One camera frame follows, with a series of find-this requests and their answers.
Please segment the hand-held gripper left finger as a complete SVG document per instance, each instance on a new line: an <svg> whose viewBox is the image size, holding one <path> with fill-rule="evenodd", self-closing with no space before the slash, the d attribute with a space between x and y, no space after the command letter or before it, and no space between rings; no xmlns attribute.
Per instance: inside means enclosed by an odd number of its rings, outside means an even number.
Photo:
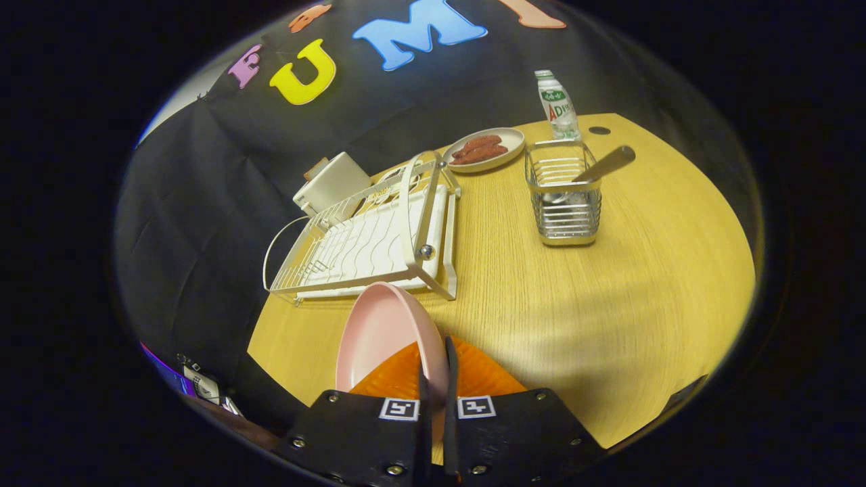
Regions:
<svg viewBox="0 0 866 487"><path fill-rule="evenodd" d="M430 385L414 342L348 392L322 392L275 452L344 485L423 486L431 475L432 416Z"/></svg>

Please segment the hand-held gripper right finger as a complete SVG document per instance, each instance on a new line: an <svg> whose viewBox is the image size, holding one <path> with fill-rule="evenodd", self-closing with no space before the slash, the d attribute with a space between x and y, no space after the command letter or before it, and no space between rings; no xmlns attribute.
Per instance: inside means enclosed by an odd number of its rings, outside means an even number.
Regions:
<svg viewBox="0 0 866 487"><path fill-rule="evenodd" d="M443 471L461 486L557 486L608 450L550 388L516 394L458 394L464 371L453 337L445 348L449 388Z"/></svg>

